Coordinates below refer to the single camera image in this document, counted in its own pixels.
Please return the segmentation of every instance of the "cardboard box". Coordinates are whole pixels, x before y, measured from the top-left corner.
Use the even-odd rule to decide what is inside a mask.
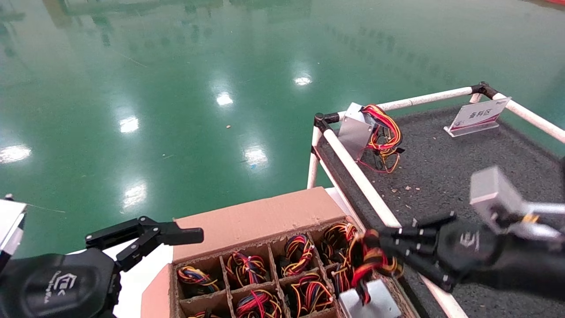
[[[174,247],[172,264],[159,272],[142,295],[141,317],[186,318],[206,308],[216,308],[224,315],[236,318],[235,304],[249,295],[251,289],[265,289],[283,299],[283,288],[300,277],[282,278],[276,270],[275,259],[284,252],[288,238],[306,234],[316,243],[326,228],[343,221],[352,222],[321,187],[178,219],[176,222],[182,228],[202,227],[204,242]],[[225,262],[233,251],[261,255],[268,263],[270,281],[243,288],[232,286]],[[309,271],[318,272],[333,293],[332,281],[328,278],[332,266],[323,264],[318,251],[314,252]],[[223,281],[225,288],[186,299],[176,275],[177,269],[185,265],[206,269]],[[335,296],[333,299],[331,308],[310,316],[330,318],[339,315]],[[280,305],[284,317],[289,318],[290,312],[284,301]]]

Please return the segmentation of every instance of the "gray carpet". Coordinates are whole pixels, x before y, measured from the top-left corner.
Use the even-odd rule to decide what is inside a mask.
[[[563,202],[559,160],[505,124],[475,134],[450,137],[443,126],[455,117],[458,107],[432,110],[396,118],[406,149],[400,167],[393,174],[379,174],[360,166],[375,189],[402,224],[414,216],[454,210],[461,217],[479,222],[469,206],[470,177],[474,171],[499,165],[527,200]],[[353,182],[325,139],[318,146],[324,160],[345,195],[366,226],[382,223]],[[445,315],[413,272],[403,282],[416,297],[415,305],[429,317]],[[565,303],[535,296],[493,291],[480,286],[460,285],[454,296],[469,317],[526,318],[542,315],[565,317]]]

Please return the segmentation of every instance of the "sign placard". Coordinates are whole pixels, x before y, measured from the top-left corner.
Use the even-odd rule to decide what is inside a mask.
[[[498,127],[496,120],[512,97],[499,100],[479,102],[461,107],[451,126],[444,130],[451,137],[471,134],[473,132]]]

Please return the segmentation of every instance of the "robotic hand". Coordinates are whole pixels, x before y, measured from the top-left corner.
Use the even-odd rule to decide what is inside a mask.
[[[115,318],[120,272],[132,269],[161,243],[204,240],[200,228],[179,229],[174,222],[140,217],[87,235],[86,251],[78,254],[10,260],[23,235],[25,204],[0,200],[0,210],[0,318]],[[136,238],[116,261],[103,253]]]
[[[565,300],[565,235],[540,224],[540,214],[565,214],[564,204],[524,201],[499,168],[474,173],[471,205],[484,223],[454,212],[379,231],[379,245],[447,291],[478,283]]]

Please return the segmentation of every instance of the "wire bundle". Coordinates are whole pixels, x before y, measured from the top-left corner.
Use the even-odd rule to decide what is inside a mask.
[[[303,234],[295,235],[284,247],[288,265],[281,264],[283,276],[294,276],[304,272],[312,260],[314,244]]]
[[[377,170],[375,170],[365,162],[361,160],[359,160],[359,162],[377,172],[392,173],[398,166],[400,154],[404,152],[404,149],[398,147],[402,142],[400,128],[395,121],[377,105],[367,105],[361,109],[361,112],[370,115],[377,123],[377,127],[373,130],[365,149],[373,150],[373,152],[380,157],[382,165],[376,164],[375,162],[375,168],[377,168]],[[396,159],[394,160],[394,164],[389,167],[386,161],[393,155],[396,156]]]
[[[357,237],[349,248],[349,259],[353,265],[351,287],[355,288],[363,304],[368,304],[371,297],[367,290],[367,281],[373,279],[374,271],[387,277],[400,277],[403,267],[396,257],[388,258],[379,245],[379,234],[367,230],[362,237]]]
[[[211,294],[220,290],[218,280],[192,266],[184,266],[177,271],[179,281],[192,287],[185,290],[186,296]]]
[[[301,277],[297,283],[290,284],[295,296],[293,302],[295,306],[291,308],[293,310],[291,316],[295,314],[298,318],[301,315],[324,310],[332,303],[332,294],[320,280],[320,275],[317,273],[309,273]]]
[[[239,287],[267,281],[267,268],[259,255],[245,256],[234,252],[228,258],[225,269]]]
[[[357,228],[351,223],[338,223],[324,231],[321,243],[323,256],[329,263],[338,263],[336,270],[331,273],[337,295],[350,288],[353,271],[349,246],[356,235]]]
[[[252,290],[251,295],[237,302],[237,318],[281,318],[278,299],[266,290]]]

